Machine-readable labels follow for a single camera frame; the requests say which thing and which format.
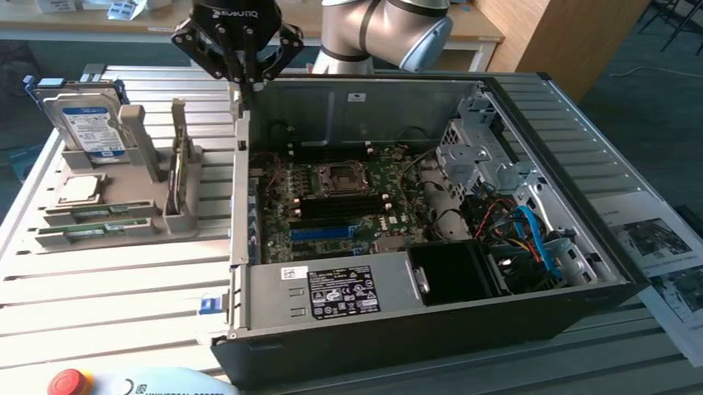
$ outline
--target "wire bundle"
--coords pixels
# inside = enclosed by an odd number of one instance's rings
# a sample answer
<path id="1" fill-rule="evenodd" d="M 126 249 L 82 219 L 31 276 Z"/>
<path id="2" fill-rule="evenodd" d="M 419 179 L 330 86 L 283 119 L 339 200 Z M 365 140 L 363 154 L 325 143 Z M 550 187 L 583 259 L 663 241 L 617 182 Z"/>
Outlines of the wire bundle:
<path id="1" fill-rule="evenodd" d="M 555 266 L 550 251 L 545 247 L 543 235 L 546 235 L 547 229 L 542 218 L 535 215 L 530 207 L 518 205 L 511 199 L 497 197 L 495 189 L 490 185 L 483 183 L 481 187 L 483 189 L 482 200 L 490 204 L 474 237 L 493 244 L 509 244 L 521 247 L 530 252 L 535 262 L 545 263 L 546 270 L 561 277 L 562 273 Z M 501 211 L 503 216 L 489 225 L 497 211 Z M 530 225 L 529 232 L 523 226 L 526 223 Z"/>

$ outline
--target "slotted metal table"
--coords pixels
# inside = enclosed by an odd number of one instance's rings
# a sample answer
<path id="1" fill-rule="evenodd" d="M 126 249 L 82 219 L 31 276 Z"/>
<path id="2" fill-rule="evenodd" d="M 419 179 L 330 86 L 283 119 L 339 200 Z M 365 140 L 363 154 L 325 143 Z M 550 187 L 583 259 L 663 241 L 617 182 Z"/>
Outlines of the slotted metal table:
<path id="1" fill-rule="evenodd" d="M 590 198 L 638 190 L 659 198 L 549 79 L 491 75 Z M 171 99 L 188 101 L 190 135 L 204 149 L 200 234 L 183 243 L 34 255 L 24 240 L 59 180 L 63 143 L 54 131 L 0 228 L 3 393 L 46 393 L 66 368 L 183 366 L 227 380 L 196 342 L 195 314 L 200 296 L 222 293 L 228 283 L 235 131 L 227 83 L 188 67 L 111 66 L 103 78 L 120 78 L 132 103 L 144 106 L 155 146 L 171 145 Z M 703 369 L 691 367 L 635 298 L 551 341 L 271 390 L 281 392 L 703 393 Z"/>

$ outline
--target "robotic arm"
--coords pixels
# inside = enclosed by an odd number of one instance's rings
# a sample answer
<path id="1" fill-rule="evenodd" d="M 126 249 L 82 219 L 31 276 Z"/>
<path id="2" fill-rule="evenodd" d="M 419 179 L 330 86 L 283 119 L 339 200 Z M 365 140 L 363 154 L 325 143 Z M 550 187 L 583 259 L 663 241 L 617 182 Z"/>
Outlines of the robotic arm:
<path id="1" fill-rule="evenodd" d="M 419 72 L 437 60 L 451 32 L 450 0 L 323 0 L 322 51 L 314 73 L 373 73 L 371 55 Z M 279 34 L 281 47 L 262 50 Z M 194 0 L 171 42 L 214 78 L 254 91 L 278 77 L 303 49 L 302 31 L 283 22 L 275 0 Z"/>
<path id="2" fill-rule="evenodd" d="M 277 33 L 278 51 L 263 57 Z M 302 31 L 283 22 L 275 0 L 194 0 L 171 42 L 214 78 L 239 84 L 246 106 L 303 49 Z"/>

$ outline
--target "power supply label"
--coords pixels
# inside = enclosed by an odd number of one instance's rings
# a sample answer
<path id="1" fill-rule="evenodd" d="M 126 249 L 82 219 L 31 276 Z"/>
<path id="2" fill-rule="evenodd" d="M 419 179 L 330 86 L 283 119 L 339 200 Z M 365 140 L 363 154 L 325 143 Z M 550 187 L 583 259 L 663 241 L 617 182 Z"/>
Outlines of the power supply label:
<path id="1" fill-rule="evenodd" d="M 345 267 L 309 272 L 313 316 L 350 317 L 382 311 L 371 267 Z"/>

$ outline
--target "motherboard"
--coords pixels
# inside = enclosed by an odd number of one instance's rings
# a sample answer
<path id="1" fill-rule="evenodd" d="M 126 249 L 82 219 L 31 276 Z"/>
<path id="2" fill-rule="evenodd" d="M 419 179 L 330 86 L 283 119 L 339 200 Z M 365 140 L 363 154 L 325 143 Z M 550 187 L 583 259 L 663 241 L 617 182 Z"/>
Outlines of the motherboard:
<path id="1" fill-rule="evenodd" d="M 286 155 L 261 155 L 251 176 L 262 180 L 262 263 L 387 253 L 427 241 L 422 192 L 403 190 L 407 146 L 291 147 Z"/>

